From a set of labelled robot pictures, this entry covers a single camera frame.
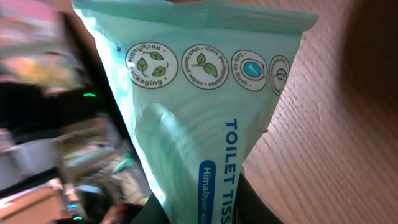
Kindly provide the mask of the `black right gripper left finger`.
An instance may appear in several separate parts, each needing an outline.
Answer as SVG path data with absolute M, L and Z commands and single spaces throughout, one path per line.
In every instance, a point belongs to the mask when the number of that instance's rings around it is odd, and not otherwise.
M 161 204 L 152 194 L 143 209 L 132 219 L 131 224 L 170 224 Z

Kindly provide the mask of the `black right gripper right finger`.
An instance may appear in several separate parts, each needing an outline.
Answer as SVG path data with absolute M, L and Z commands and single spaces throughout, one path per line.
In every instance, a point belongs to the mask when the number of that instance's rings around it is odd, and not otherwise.
M 283 224 L 262 202 L 243 174 L 239 176 L 233 224 Z

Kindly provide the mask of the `light blue wipes pack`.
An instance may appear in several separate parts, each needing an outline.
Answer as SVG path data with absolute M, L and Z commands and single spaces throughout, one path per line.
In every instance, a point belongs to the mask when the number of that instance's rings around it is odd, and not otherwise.
M 72 5 L 169 222 L 234 223 L 243 162 L 318 16 L 229 1 Z

